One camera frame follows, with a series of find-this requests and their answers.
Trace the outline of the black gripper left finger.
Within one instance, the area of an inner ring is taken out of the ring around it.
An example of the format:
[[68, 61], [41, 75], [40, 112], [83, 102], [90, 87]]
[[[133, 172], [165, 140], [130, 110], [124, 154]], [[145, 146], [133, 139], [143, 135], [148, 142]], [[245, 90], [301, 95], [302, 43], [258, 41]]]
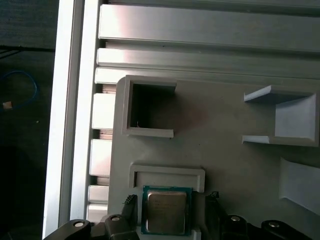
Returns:
[[128, 195], [120, 214], [113, 214], [97, 224], [84, 219], [65, 223], [45, 237], [46, 240], [138, 240], [138, 196]]

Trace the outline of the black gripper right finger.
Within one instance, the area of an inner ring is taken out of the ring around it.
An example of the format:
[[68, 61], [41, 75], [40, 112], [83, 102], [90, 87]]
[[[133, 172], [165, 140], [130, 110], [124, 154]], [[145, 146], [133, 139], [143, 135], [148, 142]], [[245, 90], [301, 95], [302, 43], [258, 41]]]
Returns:
[[219, 192], [205, 197], [209, 240], [317, 240], [319, 216], [275, 196], [242, 197], [219, 202]]

